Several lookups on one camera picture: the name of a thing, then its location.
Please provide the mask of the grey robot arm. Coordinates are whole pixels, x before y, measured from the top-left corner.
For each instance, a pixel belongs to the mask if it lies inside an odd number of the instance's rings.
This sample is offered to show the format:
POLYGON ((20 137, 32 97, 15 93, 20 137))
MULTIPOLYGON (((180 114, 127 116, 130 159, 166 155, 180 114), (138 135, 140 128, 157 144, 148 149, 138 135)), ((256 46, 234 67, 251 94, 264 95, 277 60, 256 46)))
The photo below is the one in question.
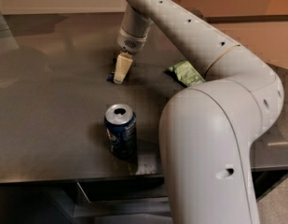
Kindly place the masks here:
POLYGON ((172 0, 126 0, 121 40, 153 22, 204 77, 176 93, 159 122, 174 224, 260 224, 250 149, 281 113, 278 75, 236 40, 172 0))

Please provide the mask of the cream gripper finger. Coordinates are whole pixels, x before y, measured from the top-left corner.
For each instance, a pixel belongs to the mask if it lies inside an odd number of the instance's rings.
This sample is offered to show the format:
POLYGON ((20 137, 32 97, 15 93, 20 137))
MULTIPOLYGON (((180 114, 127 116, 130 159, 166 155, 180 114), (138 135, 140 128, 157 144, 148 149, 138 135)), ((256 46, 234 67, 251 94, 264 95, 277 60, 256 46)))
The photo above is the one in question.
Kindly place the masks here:
POLYGON ((128 52, 121 52, 117 56, 116 69, 114 74, 114 82, 116 84, 121 84, 124 81, 126 75, 130 70, 132 62, 132 55, 128 52))

